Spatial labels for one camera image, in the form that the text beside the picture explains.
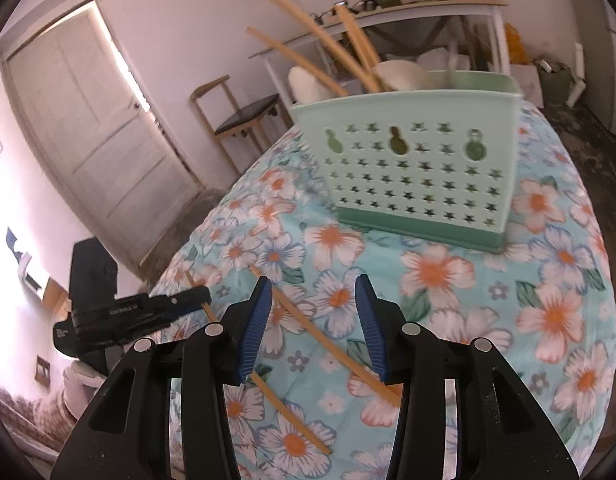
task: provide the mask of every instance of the green container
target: green container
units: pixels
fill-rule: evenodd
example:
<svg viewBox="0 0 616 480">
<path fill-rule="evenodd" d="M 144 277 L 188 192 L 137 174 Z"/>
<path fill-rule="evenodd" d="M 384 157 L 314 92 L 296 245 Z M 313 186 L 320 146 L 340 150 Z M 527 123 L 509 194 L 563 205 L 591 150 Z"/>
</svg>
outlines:
<svg viewBox="0 0 616 480">
<path fill-rule="evenodd" d="M 448 86 L 447 72 L 431 72 Z M 340 221 L 497 252 L 515 184 L 521 90 L 454 72 L 452 90 L 385 92 L 293 108 Z"/>
</svg>

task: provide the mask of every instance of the tablecloth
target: tablecloth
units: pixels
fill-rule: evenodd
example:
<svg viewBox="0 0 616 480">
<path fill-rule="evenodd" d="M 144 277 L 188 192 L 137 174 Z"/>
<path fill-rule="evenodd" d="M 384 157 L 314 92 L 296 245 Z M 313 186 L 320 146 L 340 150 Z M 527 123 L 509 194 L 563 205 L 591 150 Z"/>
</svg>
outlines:
<svg viewBox="0 0 616 480">
<path fill-rule="evenodd" d="M 235 184 L 176 254 L 154 293 L 188 288 L 189 270 L 221 316 L 247 298 L 255 265 L 358 362 L 370 365 L 354 281 L 437 336 L 498 347 L 555 425 L 581 471 L 608 408 L 616 365 L 616 306 L 608 256 L 586 189 L 543 115 L 524 103 L 518 172 L 501 254 L 339 224 L 302 134 L 290 130 Z M 154 337 L 182 338 L 200 311 Z M 330 446 L 297 435 L 253 384 L 226 387 L 242 478 L 385 477 L 398 409 L 344 368 L 274 304 L 256 370 Z M 400 386 L 392 386 L 397 392 Z M 447 384 L 445 478 L 454 478 L 456 409 Z M 171 433 L 181 439 L 180 392 Z"/>
</svg>

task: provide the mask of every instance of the chair seat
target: chair seat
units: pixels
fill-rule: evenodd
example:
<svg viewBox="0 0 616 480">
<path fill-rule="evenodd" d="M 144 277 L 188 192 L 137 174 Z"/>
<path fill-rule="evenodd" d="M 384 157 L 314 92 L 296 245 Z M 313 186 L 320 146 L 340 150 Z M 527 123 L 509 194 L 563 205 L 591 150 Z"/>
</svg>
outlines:
<svg viewBox="0 0 616 480">
<path fill-rule="evenodd" d="M 238 112 L 235 112 L 232 116 L 228 117 L 215 131 L 215 135 L 222 134 L 228 130 L 232 130 L 240 124 L 245 124 L 257 117 L 259 117 L 264 111 L 271 105 L 275 104 L 279 100 L 279 94 L 272 94 L 268 97 L 264 97 L 259 101 L 255 101 L 248 106 L 243 107 Z"/>
</svg>

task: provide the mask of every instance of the silver screw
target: silver screw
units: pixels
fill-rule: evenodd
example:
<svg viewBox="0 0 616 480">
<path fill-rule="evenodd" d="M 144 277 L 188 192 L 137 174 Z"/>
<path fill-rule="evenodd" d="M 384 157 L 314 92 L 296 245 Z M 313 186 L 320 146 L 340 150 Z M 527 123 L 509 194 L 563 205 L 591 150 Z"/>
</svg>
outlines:
<svg viewBox="0 0 616 480">
<path fill-rule="evenodd" d="M 405 323 L 402 326 L 402 332 L 406 335 L 419 335 L 421 327 L 417 323 Z"/>
<path fill-rule="evenodd" d="M 146 352 L 150 350 L 151 346 L 152 346 L 152 340 L 148 339 L 147 337 L 143 337 L 134 343 L 133 348 L 137 352 Z"/>
<path fill-rule="evenodd" d="M 207 325 L 204 329 L 206 335 L 209 335 L 210 337 L 220 335 L 223 331 L 224 327 L 220 323 L 211 323 L 210 325 Z"/>
<path fill-rule="evenodd" d="M 480 352 L 490 352 L 490 350 L 492 350 L 492 343 L 487 339 L 480 337 L 474 342 L 474 347 Z"/>
</svg>

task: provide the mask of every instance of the wooden chair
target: wooden chair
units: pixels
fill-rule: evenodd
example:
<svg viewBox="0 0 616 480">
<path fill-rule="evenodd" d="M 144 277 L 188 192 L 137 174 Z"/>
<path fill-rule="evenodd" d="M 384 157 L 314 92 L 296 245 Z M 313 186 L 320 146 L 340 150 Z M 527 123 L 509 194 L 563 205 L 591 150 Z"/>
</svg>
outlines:
<svg viewBox="0 0 616 480">
<path fill-rule="evenodd" d="M 219 145 L 221 152 L 226 158 L 226 161 L 234 168 L 237 174 L 239 174 L 237 166 L 232 161 L 232 158 L 230 158 L 230 155 L 228 155 L 228 152 L 222 144 L 222 139 L 241 132 L 244 137 L 250 136 L 252 142 L 255 145 L 255 148 L 259 152 L 259 155 L 263 155 L 264 150 L 262 150 L 261 145 L 257 140 L 257 137 L 255 136 L 253 128 L 259 130 L 262 138 L 264 139 L 264 142 L 266 142 L 267 144 L 266 148 L 269 148 L 271 146 L 271 143 L 269 142 L 263 127 L 261 126 L 261 120 L 267 114 L 271 113 L 273 108 L 278 105 L 281 117 L 284 120 L 284 123 L 286 124 L 287 128 L 291 128 L 293 126 L 293 121 L 288 114 L 288 110 L 286 110 L 286 107 L 279 100 L 279 94 L 269 95 L 268 97 L 264 97 L 263 99 L 255 101 L 254 103 L 251 103 L 243 108 L 239 108 L 239 105 L 237 104 L 237 99 L 234 98 L 234 95 L 226 84 L 229 79 L 230 76 L 225 75 L 223 77 L 220 77 L 219 79 L 211 81 L 210 83 L 201 85 L 199 88 L 195 89 L 192 94 L 190 94 L 190 101 L 192 102 L 193 110 L 195 110 L 197 118 L 202 123 L 202 126 L 208 131 L 208 134 L 210 135 L 211 139 L 214 140 L 217 145 Z M 214 129 L 208 121 L 208 118 L 202 111 L 201 107 L 199 106 L 198 99 L 203 95 L 206 95 L 213 88 L 216 88 L 219 85 L 221 85 L 226 92 L 226 96 L 228 97 L 230 104 L 234 108 L 234 114 L 228 117 L 217 129 Z"/>
</svg>

